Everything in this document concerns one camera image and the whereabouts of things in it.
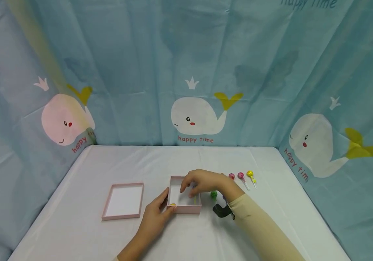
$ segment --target blue curtain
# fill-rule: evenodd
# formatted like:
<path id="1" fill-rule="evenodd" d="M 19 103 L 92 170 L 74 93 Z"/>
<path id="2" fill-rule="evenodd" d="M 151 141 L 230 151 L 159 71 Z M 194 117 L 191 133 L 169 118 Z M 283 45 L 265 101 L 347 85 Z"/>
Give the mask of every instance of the blue curtain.
<path id="1" fill-rule="evenodd" d="M 351 259 L 373 260 L 373 0 L 8 3 L 0 260 L 96 142 L 275 146 Z"/>

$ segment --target yellow whale tail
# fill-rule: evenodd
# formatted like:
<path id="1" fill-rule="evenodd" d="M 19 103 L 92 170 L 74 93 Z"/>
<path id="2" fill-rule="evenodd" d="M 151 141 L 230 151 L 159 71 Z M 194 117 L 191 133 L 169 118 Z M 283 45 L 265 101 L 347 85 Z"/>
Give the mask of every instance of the yellow whale tail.
<path id="1" fill-rule="evenodd" d="M 346 128 L 345 132 L 350 140 L 348 152 L 346 153 L 348 159 L 373 157 L 373 146 L 363 146 L 362 134 L 352 128 Z"/>
<path id="2" fill-rule="evenodd" d="M 225 95 L 222 92 L 214 93 L 214 96 L 221 101 L 221 104 L 223 105 L 223 109 L 226 111 L 230 109 L 230 107 L 235 104 L 239 99 L 243 97 L 242 93 L 235 94 L 229 99 L 227 95 Z"/>
<path id="3" fill-rule="evenodd" d="M 82 88 L 82 91 L 80 93 L 79 93 L 78 90 L 73 88 L 73 86 L 70 85 L 70 84 L 68 84 L 67 87 L 71 91 L 73 91 L 73 93 L 80 99 L 80 101 L 82 102 L 82 104 L 84 106 L 86 106 L 88 104 L 88 99 L 89 99 L 89 97 L 91 96 L 91 93 L 92 93 L 92 87 L 91 86 Z"/>

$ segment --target white tablecloth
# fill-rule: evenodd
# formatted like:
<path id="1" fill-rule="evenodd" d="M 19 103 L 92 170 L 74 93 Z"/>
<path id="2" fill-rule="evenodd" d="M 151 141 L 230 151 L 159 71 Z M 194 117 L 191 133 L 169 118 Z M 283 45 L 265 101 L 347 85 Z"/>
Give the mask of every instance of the white tablecloth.
<path id="1" fill-rule="evenodd" d="M 144 182 L 145 206 L 171 175 L 196 168 L 229 173 L 252 170 L 258 189 L 248 194 L 280 226 L 306 261 L 349 261 L 275 148 L 90 146 L 66 174 L 10 261 L 110 261 L 136 233 L 141 218 L 101 222 L 110 186 Z M 236 182 L 245 190 L 241 181 Z M 200 215 L 177 215 L 144 260 L 258 260 L 230 216 L 212 212 L 201 195 Z"/>

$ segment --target open box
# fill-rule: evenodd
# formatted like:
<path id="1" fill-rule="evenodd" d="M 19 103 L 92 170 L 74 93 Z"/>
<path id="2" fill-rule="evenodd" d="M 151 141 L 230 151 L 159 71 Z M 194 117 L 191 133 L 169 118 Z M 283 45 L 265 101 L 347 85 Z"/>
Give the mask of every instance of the open box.
<path id="1" fill-rule="evenodd" d="M 168 207 L 176 205 L 175 213 L 177 214 L 199 214 L 201 211 L 201 196 L 196 195 L 189 198 L 189 191 L 194 184 L 187 187 L 183 193 L 180 193 L 181 183 L 184 177 L 172 176 L 169 183 Z"/>
<path id="2" fill-rule="evenodd" d="M 142 182 L 112 185 L 102 212 L 102 220 L 139 218 L 143 190 Z"/>

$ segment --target right hand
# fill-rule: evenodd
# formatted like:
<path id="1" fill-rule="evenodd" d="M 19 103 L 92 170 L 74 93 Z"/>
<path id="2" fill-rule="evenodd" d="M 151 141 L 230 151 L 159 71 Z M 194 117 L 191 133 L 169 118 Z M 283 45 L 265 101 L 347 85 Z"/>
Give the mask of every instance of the right hand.
<path id="1" fill-rule="evenodd" d="M 197 183 L 189 192 L 189 197 L 192 198 L 201 192 L 211 192 L 213 190 L 220 190 L 225 182 L 231 180 L 224 174 L 211 172 L 208 170 L 192 170 L 184 178 L 181 184 L 181 190 L 179 192 L 184 192 L 187 187 L 191 185 L 192 182 Z"/>

